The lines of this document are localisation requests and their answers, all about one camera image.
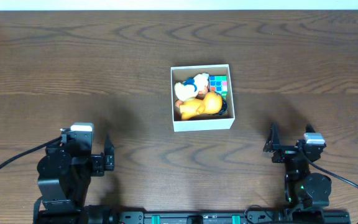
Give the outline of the black round gear toy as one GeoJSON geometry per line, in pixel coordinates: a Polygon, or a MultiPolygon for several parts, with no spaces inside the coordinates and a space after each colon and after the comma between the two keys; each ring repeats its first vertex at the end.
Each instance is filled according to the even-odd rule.
{"type": "Polygon", "coordinates": [[[227,101],[223,98],[222,99],[222,107],[221,109],[217,112],[218,115],[223,115],[226,111],[227,111],[227,101]]]}

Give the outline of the white cardboard box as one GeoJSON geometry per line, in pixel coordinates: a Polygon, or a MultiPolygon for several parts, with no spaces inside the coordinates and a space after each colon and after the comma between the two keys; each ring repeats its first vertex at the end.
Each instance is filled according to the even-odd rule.
{"type": "Polygon", "coordinates": [[[234,120],[234,103],[232,99],[231,78],[228,64],[222,65],[198,65],[186,67],[172,67],[170,70],[171,89],[172,89],[172,120],[173,129],[175,132],[180,131],[203,131],[214,129],[229,129],[234,120]],[[179,108],[175,106],[177,97],[174,92],[174,85],[178,82],[183,82],[187,78],[193,78],[199,73],[208,73],[212,75],[225,75],[227,76],[228,93],[225,97],[227,101],[227,111],[223,115],[216,114],[203,114],[198,115],[189,120],[182,120],[179,108]]]}

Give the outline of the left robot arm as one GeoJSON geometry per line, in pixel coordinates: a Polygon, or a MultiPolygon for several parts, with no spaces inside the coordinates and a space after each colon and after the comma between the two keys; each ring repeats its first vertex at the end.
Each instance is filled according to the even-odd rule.
{"type": "Polygon", "coordinates": [[[42,196],[34,204],[34,223],[118,223],[107,205],[86,205],[92,177],[114,170],[114,145],[109,136],[104,151],[93,154],[90,132],[69,131],[45,149],[37,164],[42,196]]]}

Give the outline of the yellow plush duck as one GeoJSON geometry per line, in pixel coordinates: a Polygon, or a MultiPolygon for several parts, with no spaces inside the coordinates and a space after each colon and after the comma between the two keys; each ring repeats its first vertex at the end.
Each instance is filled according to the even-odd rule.
{"type": "Polygon", "coordinates": [[[173,87],[178,98],[175,106],[179,108],[185,101],[204,96],[209,92],[209,74],[199,73],[193,78],[190,77],[183,82],[176,83],[173,87]]]}

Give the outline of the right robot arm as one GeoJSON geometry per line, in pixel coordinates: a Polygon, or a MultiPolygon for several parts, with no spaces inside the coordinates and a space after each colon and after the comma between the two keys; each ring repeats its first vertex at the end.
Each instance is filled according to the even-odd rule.
{"type": "Polygon", "coordinates": [[[313,212],[322,214],[329,205],[332,180],[320,173],[310,172],[310,164],[321,158],[326,147],[323,135],[317,133],[312,125],[307,124],[303,139],[294,146],[280,143],[278,129],[272,123],[269,137],[263,148],[264,152],[273,154],[273,163],[285,165],[285,200],[288,207],[282,212],[284,221],[304,222],[313,212]]]}

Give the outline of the colourful puzzle cube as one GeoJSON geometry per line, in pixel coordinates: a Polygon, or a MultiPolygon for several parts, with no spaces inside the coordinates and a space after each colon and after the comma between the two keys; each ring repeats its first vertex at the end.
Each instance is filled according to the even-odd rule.
{"type": "Polygon", "coordinates": [[[228,84],[227,76],[212,75],[209,77],[209,90],[220,94],[223,98],[227,96],[228,84]]]}

